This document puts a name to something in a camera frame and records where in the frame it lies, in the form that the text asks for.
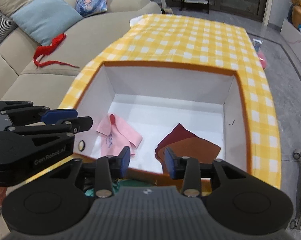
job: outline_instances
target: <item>gray floor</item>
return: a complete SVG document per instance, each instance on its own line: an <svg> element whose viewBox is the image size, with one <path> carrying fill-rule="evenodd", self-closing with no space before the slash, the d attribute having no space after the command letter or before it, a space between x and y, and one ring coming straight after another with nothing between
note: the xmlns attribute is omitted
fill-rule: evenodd
<svg viewBox="0 0 301 240"><path fill-rule="evenodd" d="M301 64L279 32L263 27L261 22L227 13L210 11L210 14L196 11L179 11L174 14L225 22L244 27L251 38L262 37L262 51L268 61L266 77L273 96L278 119L282 151L281 189L294 204L294 215L300 202L296 200L297 184L301 166L292 158L295 148L301 148ZM301 230L287 230L295 239L301 240Z"/></svg>

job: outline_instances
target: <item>green cloth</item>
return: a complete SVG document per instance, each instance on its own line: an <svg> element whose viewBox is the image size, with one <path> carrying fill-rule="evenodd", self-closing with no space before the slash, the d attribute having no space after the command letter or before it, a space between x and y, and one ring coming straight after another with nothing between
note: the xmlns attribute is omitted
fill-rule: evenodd
<svg viewBox="0 0 301 240"><path fill-rule="evenodd" d="M143 181L138 181L138 180L133 180L133 179L122 179L118 181L117 183L113 183L113 192L114 194L118 193L120 187L153 187L153 185L143 182ZM93 197L94 196L94 189L89 189L85 192L86 196Z"/></svg>

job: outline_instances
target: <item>vase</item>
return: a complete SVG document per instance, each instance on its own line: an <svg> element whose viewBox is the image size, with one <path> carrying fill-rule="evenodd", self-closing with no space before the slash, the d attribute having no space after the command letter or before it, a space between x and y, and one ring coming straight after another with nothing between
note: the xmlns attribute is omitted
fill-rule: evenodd
<svg viewBox="0 0 301 240"><path fill-rule="evenodd" d="M301 7L296 5L292 9L292 24L296 29L301 24Z"/></svg>
<svg viewBox="0 0 301 240"><path fill-rule="evenodd" d="M294 7L295 5L292 4L290 7L289 7L289 11L288 11L288 15L287 15L287 20L289 23L292 24L292 8Z"/></svg>

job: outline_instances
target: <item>blue gripper pad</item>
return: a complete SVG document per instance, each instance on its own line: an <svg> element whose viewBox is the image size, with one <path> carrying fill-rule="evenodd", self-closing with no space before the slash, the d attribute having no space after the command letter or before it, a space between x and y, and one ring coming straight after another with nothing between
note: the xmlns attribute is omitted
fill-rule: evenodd
<svg viewBox="0 0 301 240"><path fill-rule="evenodd" d="M130 148L129 147L124 147L124 149L120 152L118 157L121 158L121 163L120 163L120 174L122 178L125 177L126 172L128 170L128 165L130 162Z"/></svg>
<svg viewBox="0 0 301 240"><path fill-rule="evenodd" d="M166 164L169 176L171 177L171 179L175 179L176 176L175 176L174 159L168 148L165 149L164 158L165 158L165 164Z"/></svg>
<svg viewBox="0 0 301 240"><path fill-rule="evenodd" d="M76 118L78 115L76 109L53 109L48 110L41 118L45 124L55 124L57 121L68 118Z"/></svg>

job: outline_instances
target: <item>chair wheel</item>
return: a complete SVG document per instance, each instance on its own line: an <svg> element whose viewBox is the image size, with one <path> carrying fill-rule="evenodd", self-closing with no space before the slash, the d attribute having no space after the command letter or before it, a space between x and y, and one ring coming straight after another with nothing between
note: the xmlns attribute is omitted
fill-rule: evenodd
<svg viewBox="0 0 301 240"><path fill-rule="evenodd" d="M290 222L290 224L289 224L289 228L290 228L290 229L295 229L296 226L297 226L297 223L296 223L295 220L292 220L292 221Z"/></svg>
<svg viewBox="0 0 301 240"><path fill-rule="evenodd" d="M293 158L298 160L301 157L301 150L300 149L295 149L293 154L292 154Z"/></svg>

